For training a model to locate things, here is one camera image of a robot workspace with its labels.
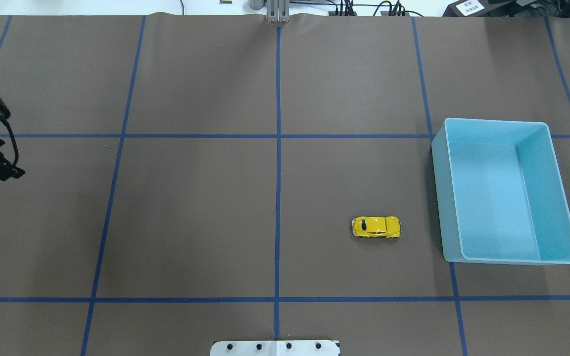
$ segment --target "sticker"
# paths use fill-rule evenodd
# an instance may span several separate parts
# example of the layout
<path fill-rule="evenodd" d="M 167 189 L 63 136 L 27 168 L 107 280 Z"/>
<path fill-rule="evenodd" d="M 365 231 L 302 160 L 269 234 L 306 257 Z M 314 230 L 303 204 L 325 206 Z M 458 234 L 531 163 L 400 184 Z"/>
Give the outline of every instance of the sticker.
<path fill-rule="evenodd" d="M 466 2 L 458 4 L 457 9 L 461 11 L 463 16 L 468 16 L 469 14 L 473 14 L 481 11 L 482 9 L 485 9 L 485 7 L 482 6 L 479 0 L 468 0 Z"/>

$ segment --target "wire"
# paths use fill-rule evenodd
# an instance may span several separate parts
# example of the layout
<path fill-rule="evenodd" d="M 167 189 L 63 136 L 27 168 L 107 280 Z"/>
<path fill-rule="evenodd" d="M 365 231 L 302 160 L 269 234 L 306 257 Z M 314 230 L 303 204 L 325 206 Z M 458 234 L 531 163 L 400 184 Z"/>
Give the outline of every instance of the wire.
<path fill-rule="evenodd" d="M 8 131 L 8 135 L 10 135 L 10 140 L 12 142 L 12 149 L 14 150 L 14 162 L 12 165 L 16 166 L 17 162 L 19 162 L 19 149 L 16 147 L 16 140 L 14 139 L 14 134 L 12 133 L 12 128 L 10 128 L 10 124 L 7 120 L 2 120 L 1 122 L 6 127 Z"/>
<path fill-rule="evenodd" d="M 0 120 L 2 124 L 6 127 L 8 131 L 8 135 L 10 136 L 10 141 L 12 142 L 12 149 L 14 150 L 14 162 L 12 163 L 13 166 L 16 167 L 16 164 L 19 162 L 19 149 L 16 146 L 16 140 L 14 139 L 14 134 L 12 133 L 12 128 L 10 127 L 10 123 L 7 120 Z"/>
<path fill-rule="evenodd" d="M 306 2 L 306 1 L 290 1 L 290 4 L 302 4 L 302 5 L 330 5 L 330 4 L 323 4 L 321 2 Z M 377 5 L 373 4 L 353 4 L 353 6 L 372 6 L 376 7 Z"/>
<path fill-rule="evenodd" d="M 422 14 L 420 14 L 420 13 L 418 13 L 418 12 L 416 12 L 416 11 L 410 11 L 410 10 L 406 10 L 406 11 L 404 11 L 404 12 L 405 12 L 405 13 L 413 13 L 413 14 L 418 14 L 419 16 L 421 16 L 421 17 L 424 17 Z"/>
<path fill-rule="evenodd" d="M 328 2 L 331 2 L 332 4 L 335 5 L 335 15 L 337 16 L 337 4 L 335 2 L 333 2 L 332 0 L 327 0 Z"/>
<path fill-rule="evenodd" d="M 396 2 L 396 3 L 395 3 L 395 7 L 393 7 L 393 11 L 391 11 L 388 15 L 389 15 L 389 16 L 395 16 L 395 15 L 397 15 L 397 10 L 400 9 L 400 6 L 402 6 L 402 5 L 400 4 L 400 2 L 399 2 L 399 1 Z"/>
<path fill-rule="evenodd" d="M 378 10 L 380 9 L 380 7 L 382 7 L 382 5 L 385 3 L 388 4 L 388 11 L 390 14 L 391 6 L 393 6 L 393 4 L 391 2 L 389 2 L 388 0 L 385 0 L 385 1 L 380 2 L 380 4 L 375 8 L 375 11 L 373 12 L 373 16 L 375 16 L 378 13 Z"/>

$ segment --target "toy car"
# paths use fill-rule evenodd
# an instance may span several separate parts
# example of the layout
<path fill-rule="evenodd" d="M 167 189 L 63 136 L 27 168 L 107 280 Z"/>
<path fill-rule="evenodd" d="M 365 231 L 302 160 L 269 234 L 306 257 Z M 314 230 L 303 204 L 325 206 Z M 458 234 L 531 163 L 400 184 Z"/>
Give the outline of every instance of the toy car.
<path fill-rule="evenodd" d="M 351 221 L 351 230 L 358 237 L 400 237 L 400 219 L 389 217 L 357 217 Z"/>

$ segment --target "light blue plastic bin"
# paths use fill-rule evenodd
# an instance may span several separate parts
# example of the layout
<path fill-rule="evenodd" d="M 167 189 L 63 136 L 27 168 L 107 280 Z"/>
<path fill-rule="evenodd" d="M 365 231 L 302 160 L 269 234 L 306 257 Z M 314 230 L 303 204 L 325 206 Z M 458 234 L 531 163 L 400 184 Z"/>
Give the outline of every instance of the light blue plastic bin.
<path fill-rule="evenodd" d="M 570 214 L 547 124 L 445 120 L 432 142 L 443 255 L 570 264 Z"/>

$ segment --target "metal bracket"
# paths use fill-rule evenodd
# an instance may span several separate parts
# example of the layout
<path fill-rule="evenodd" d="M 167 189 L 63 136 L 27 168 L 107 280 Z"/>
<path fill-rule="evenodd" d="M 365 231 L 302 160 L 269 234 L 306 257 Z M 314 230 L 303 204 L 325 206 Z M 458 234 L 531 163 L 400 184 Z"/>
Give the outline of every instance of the metal bracket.
<path fill-rule="evenodd" d="M 267 0 L 267 22 L 289 22 L 289 0 Z"/>
<path fill-rule="evenodd" d="M 340 342 L 332 340 L 292 340 L 216 342 L 210 356 L 340 356 Z"/>

